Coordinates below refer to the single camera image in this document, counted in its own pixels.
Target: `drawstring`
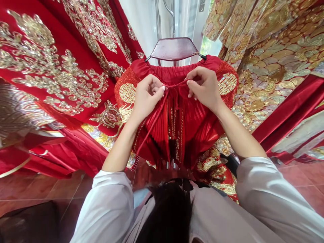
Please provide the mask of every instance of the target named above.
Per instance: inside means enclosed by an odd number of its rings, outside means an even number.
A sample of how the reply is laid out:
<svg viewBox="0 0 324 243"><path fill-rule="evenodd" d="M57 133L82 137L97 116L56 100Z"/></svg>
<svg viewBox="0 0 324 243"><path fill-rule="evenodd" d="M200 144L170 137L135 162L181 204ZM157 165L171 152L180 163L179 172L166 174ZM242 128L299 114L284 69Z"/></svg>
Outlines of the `drawstring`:
<svg viewBox="0 0 324 243"><path fill-rule="evenodd" d="M168 86L168 85L165 85L165 86L166 86L168 89L165 91L166 93L165 93L165 95L164 95L164 97L163 97L162 104L161 104L161 106L160 106L158 112L156 113L156 116L155 116L155 118L154 118L154 120L153 120L153 123L152 123L150 129L148 130L148 132L147 132L147 134L146 134L144 140L142 141L141 145L139 146L139 148L138 148L138 150L137 150L137 152L136 152L136 154L138 154L138 155L139 155L139 152L141 151L141 148L143 147L143 145L144 145L146 139L149 137L149 135L150 135L150 133L151 133L151 131L152 131L152 129L153 129L153 127L154 127L156 121L158 120L158 118L159 118L159 116L160 116L160 114L161 114L161 112L162 112L162 110L163 110L163 108L164 108L164 105L165 105L165 102L166 102L166 99L167 99L167 97L168 97L168 94L169 94L170 90L173 89L173 88L175 88L175 87L183 87L183 86L187 86L187 80L184 80L184 81L182 81L181 83L178 83L178 84L173 85L173 86ZM176 101L178 101L178 92L175 93L175 96L176 96L176 97L175 97L175 98L176 98ZM175 107L175 108L176 108L177 110L179 109L178 102L176 103L176 107Z"/></svg>

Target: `person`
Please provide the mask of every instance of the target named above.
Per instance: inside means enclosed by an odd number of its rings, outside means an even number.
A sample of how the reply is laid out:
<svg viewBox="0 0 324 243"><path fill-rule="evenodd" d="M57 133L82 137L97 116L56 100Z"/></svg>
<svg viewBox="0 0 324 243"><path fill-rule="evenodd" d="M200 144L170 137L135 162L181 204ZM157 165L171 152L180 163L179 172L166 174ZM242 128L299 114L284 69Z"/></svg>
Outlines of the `person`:
<svg viewBox="0 0 324 243"><path fill-rule="evenodd" d="M324 242L324 219L223 103L215 72L197 67L185 80L189 98L218 117L241 158L236 184L240 205L189 179L150 187L140 197L133 193L123 171L138 126L165 91L157 77L148 75L137 85L131 116L93 180L71 242Z"/></svg>

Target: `hanger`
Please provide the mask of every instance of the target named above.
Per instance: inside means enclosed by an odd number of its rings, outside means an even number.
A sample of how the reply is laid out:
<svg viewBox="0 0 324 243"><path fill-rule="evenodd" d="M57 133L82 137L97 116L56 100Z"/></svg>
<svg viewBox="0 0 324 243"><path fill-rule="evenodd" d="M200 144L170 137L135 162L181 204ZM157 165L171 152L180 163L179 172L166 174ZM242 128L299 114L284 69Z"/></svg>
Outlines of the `hanger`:
<svg viewBox="0 0 324 243"><path fill-rule="evenodd" d="M158 60L159 66L161 65L161 60L173 61L174 66L176 66L176 61L180 61L188 57L192 57L194 55L199 55L202 59L206 60L207 57L199 53L199 51L197 50L190 38L176 37L174 14L166 5L165 0L163 0L163 2L164 6L173 18L173 38L159 39L152 53L145 60L145 62L147 62L151 57L153 57Z"/></svg>

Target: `black hair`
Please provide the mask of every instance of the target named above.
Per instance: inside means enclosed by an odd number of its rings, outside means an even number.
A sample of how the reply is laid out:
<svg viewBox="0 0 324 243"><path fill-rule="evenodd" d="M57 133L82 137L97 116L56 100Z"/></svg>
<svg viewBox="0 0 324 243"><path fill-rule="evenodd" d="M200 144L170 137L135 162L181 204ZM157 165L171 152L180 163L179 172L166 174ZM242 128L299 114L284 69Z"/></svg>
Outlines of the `black hair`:
<svg viewBox="0 0 324 243"><path fill-rule="evenodd" d="M170 182L151 186L149 190L155 205L136 243L188 243L193 205L190 190Z"/></svg>

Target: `tiled floor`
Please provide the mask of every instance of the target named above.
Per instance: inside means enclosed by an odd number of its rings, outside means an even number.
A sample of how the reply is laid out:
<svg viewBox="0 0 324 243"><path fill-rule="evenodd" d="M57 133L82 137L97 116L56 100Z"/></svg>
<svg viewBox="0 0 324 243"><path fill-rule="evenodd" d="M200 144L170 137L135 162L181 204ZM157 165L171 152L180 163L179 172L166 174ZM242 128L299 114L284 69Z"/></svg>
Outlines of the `tiled floor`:
<svg viewBox="0 0 324 243"><path fill-rule="evenodd" d="M324 163L302 164L293 162L286 166L280 166L279 171L324 217Z"/></svg>
<svg viewBox="0 0 324 243"><path fill-rule="evenodd" d="M324 163L278 166L284 177L294 185L309 204L324 216ZM194 179L186 169L169 168L157 172L145 162L136 171L127 170L133 190L147 183L167 181L176 177ZM57 180L43 175L11 175L0 178L0 216L11 210L54 200L60 212L61 241L70 241L84 199L91 189L93 179L77 171L71 179Z"/></svg>

